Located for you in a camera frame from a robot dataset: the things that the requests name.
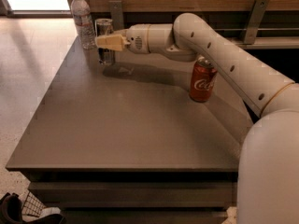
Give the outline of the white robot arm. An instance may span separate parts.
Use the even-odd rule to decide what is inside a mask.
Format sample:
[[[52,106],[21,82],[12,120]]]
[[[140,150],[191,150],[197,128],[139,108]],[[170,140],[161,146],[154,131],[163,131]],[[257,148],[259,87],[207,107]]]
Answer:
[[[298,84],[215,32],[192,13],[172,24],[138,24],[99,35],[102,49],[160,53],[182,62],[198,55],[219,74],[259,117],[240,154],[237,224],[299,224]]]

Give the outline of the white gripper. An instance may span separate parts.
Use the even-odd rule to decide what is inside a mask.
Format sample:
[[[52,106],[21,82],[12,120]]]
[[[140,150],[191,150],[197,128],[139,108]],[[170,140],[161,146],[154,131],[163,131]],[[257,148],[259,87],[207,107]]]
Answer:
[[[95,38],[95,45],[100,49],[123,51],[128,49],[136,54],[148,54],[149,24],[137,24],[131,26],[126,32],[126,38],[120,34],[99,35]]]

